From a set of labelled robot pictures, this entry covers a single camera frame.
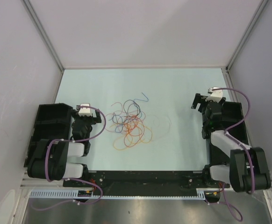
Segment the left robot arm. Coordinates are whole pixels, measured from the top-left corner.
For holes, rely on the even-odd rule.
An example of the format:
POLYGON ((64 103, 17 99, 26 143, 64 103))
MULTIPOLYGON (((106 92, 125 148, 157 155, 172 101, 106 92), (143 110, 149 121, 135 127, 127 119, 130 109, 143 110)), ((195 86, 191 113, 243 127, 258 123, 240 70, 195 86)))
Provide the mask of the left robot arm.
POLYGON ((93 126, 105 119, 89 104, 76 108, 64 103, 39 105, 24 162, 28 176, 50 182, 73 178, 86 186, 90 181, 87 166, 68 159, 88 155, 93 126))

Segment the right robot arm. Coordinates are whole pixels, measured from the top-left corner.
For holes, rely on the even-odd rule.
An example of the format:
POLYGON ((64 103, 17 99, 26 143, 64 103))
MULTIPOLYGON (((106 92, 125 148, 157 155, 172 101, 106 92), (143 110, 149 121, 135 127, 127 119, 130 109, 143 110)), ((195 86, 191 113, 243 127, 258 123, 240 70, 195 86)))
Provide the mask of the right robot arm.
POLYGON ((203 184, 213 187, 222 182, 235 192, 246 193, 269 189, 271 179, 265 152, 248 143, 241 103, 197 93, 191 108, 202 115, 201 134, 209 151, 203 184))

